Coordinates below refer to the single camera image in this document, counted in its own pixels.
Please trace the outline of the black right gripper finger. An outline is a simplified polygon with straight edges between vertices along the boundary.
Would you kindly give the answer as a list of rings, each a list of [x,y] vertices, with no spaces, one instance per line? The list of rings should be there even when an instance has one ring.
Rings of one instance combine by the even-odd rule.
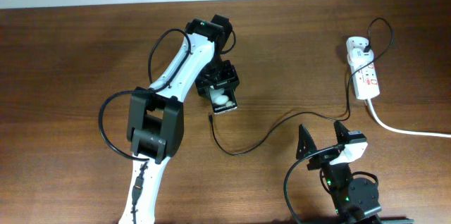
[[[316,145],[308,129],[301,124],[299,125],[299,140],[297,145],[296,159],[300,160],[307,155],[317,151]]]
[[[346,144],[349,142],[349,130],[339,121],[334,122],[335,135],[338,144]]]

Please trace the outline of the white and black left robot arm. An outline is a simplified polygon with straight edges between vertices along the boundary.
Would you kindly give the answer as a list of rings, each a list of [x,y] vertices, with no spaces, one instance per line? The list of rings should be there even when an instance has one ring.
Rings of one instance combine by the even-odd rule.
[[[192,86],[211,102],[214,114],[237,108],[240,81],[235,67],[221,58],[234,34],[230,20],[221,15],[210,21],[195,18],[183,34],[183,44],[165,72],[130,98],[127,138],[134,161],[120,223],[154,223],[163,172],[183,139],[183,103]]]

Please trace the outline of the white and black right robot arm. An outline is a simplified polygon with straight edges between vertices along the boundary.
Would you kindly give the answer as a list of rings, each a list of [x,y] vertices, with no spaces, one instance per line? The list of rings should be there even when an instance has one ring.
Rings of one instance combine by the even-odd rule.
[[[358,130],[350,131],[335,121],[337,144],[318,149],[304,125],[299,126],[296,159],[308,161],[308,170],[319,170],[323,188],[331,196],[341,223],[380,223],[378,178],[350,170],[350,163],[363,156],[368,143]]]

